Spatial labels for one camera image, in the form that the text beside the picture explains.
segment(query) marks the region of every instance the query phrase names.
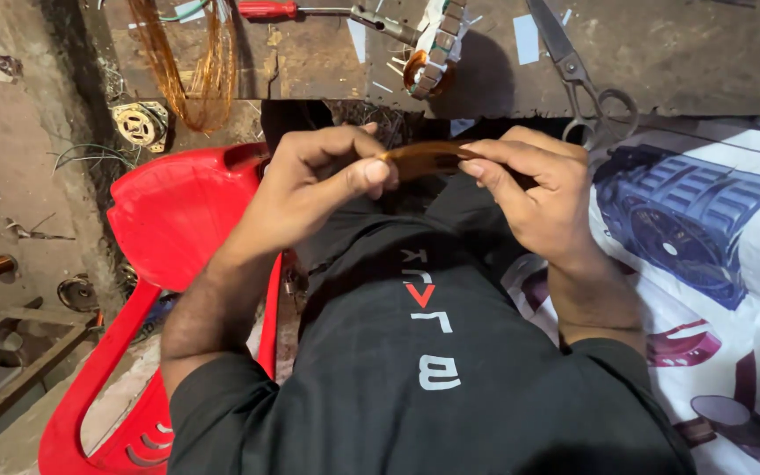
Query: red screwdriver handle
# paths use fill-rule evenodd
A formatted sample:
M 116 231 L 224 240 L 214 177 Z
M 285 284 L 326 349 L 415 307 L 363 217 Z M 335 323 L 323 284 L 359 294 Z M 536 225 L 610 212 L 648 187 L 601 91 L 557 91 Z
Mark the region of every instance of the red screwdriver handle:
M 244 18 L 276 18 L 286 16 L 294 18 L 298 16 L 298 4 L 286 2 L 239 2 L 237 4 L 239 15 Z

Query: wooden frame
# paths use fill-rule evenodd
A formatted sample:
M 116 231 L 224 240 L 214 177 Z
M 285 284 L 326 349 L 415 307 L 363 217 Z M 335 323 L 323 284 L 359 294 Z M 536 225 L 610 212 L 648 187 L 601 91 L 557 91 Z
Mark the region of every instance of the wooden frame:
M 37 381 L 45 376 L 58 362 L 66 358 L 78 344 L 90 335 L 90 323 L 95 314 L 80 314 L 65 310 L 39 310 L 33 308 L 0 308 L 0 329 L 14 320 L 31 320 L 39 323 L 72 327 L 63 338 L 49 348 L 37 361 L 24 368 L 14 380 L 0 390 L 0 417 L 16 404 Z

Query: red plastic chair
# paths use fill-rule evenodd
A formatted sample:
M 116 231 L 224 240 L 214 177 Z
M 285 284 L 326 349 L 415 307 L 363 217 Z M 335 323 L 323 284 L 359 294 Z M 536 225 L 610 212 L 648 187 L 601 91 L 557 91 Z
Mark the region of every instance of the red plastic chair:
M 139 283 L 51 416 L 40 440 L 42 475 L 165 473 L 174 435 L 159 370 L 90 457 L 81 447 L 81 423 L 161 289 L 185 290 L 237 224 L 259 185 L 259 157 L 267 155 L 263 143 L 192 150 L 152 161 L 113 183 L 116 205 L 107 218 Z M 271 377 L 279 288 L 280 257 L 269 279 L 258 356 Z

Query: screwdriver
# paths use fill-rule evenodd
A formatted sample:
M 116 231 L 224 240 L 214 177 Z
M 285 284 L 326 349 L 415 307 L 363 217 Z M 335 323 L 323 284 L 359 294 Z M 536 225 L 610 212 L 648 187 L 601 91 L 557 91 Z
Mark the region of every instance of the screwdriver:
M 298 16 L 298 12 L 305 14 L 330 14 L 330 15 L 350 15 L 351 9 L 345 7 L 299 7 L 298 4 L 292 2 L 286 2 L 281 4 L 279 2 L 239 2 L 237 3 L 239 9 L 239 15 L 244 18 L 277 18 L 277 17 L 289 17 L 295 18 Z

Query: hand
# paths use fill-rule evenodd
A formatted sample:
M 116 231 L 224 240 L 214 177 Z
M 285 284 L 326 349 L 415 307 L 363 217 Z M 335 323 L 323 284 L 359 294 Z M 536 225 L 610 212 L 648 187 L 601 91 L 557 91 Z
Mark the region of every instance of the hand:
M 523 127 L 513 127 L 500 140 L 463 148 L 485 157 L 461 161 L 459 167 L 491 191 L 525 248 L 565 270 L 602 252 L 588 226 L 584 148 Z M 532 177 L 539 186 L 524 191 L 503 166 Z
M 376 124 L 368 124 L 284 135 L 227 245 L 280 252 L 317 232 L 349 200 L 361 194 L 377 199 L 396 188 L 395 166 L 370 158 L 386 151 L 375 131 Z M 330 176 L 345 163 L 350 165 Z

